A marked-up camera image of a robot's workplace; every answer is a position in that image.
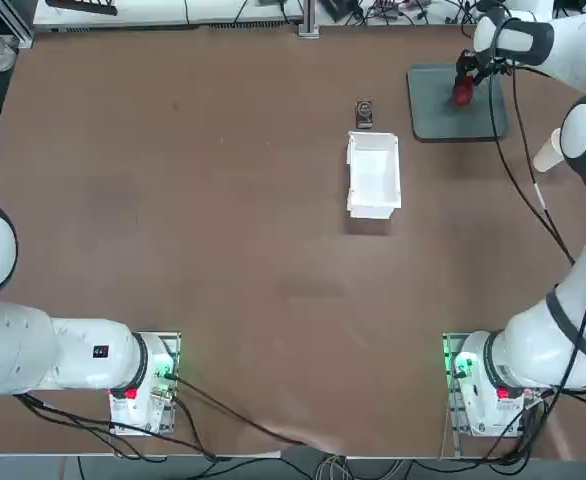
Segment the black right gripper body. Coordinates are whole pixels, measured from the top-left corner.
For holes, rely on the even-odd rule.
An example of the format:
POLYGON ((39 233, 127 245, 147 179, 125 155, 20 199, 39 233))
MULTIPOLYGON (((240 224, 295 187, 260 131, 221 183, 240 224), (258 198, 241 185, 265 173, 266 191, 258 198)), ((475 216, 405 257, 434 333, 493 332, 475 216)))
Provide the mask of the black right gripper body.
POLYGON ((479 75, 509 74, 511 65, 507 59, 494 56, 489 49, 475 53, 479 75))

